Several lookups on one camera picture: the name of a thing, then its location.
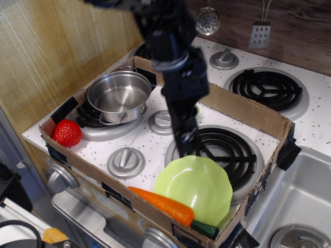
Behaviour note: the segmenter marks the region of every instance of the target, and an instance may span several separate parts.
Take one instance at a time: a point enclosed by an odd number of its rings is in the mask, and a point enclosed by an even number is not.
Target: toy carrot
[[[146,190],[134,187],[129,187],[129,189],[137,193],[139,196],[141,196],[143,199],[145,199],[161,211],[170,215],[182,225],[191,226],[191,223],[194,219],[194,212],[188,206],[165,196],[158,195]]]
[[[146,190],[134,187],[128,188],[184,226],[189,226],[210,239],[216,238],[218,227],[194,220],[194,211],[190,207],[179,203],[176,200]]]

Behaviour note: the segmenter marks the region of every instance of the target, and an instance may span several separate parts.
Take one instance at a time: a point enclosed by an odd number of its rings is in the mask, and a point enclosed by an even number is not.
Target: green bowl
[[[154,193],[194,211],[194,219],[217,226],[230,210],[232,187],[225,170],[209,158],[186,156],[158,176]]]

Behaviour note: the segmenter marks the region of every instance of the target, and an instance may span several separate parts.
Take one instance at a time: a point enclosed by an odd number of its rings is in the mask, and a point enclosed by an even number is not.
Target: wooden wall
[[[186,3],[193,17],[208,5],[207,0]],[[263,1],[213,0],[212,6],[221,15],[221,27],[201,38],[331,76],[330,0],[271,1],[266,18],[272,24],[270,42],[260,50],[248,45],[254,22],[262,18]]]
[[[0,106],[19,137],[142,42],[130,13],[82,0],[1,0],[0,15]]]

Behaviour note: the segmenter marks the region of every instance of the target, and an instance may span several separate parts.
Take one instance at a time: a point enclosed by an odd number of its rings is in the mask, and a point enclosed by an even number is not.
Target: pot handle
[[[109,122],[104,122],[104,121],[102,121],[103,113],[100,113],[99,122],[100,122],[101,124],[104,124],[104,125],[107,125],[107,126],[113,126],[113,125],[121,124],[122,121],[124,120],[124,118],[125,118],[126,116],[128,116],[127,113],[125,113],[125,114],[123,115],[123,118],[122,118],[119,122],[116,122],[116,123],[109,123]]]
[[[122,67],[120,67],[119,69],[122,70],[122,69],[124,69],[124,68],[130,68],[130,69],[134,70],[134,72],[137,72],[137,68],[134,67],[134,66],[122,66]]]

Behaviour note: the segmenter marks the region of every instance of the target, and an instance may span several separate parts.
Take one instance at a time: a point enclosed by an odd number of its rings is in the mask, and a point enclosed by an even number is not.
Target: stainless steel pot
[[[88,90],[87,99],[101,111],[99,121],[102,124],[115,125],[143,115],[151,91],[151,84],[143,75],[135,71],[116,71],[95,80]]]

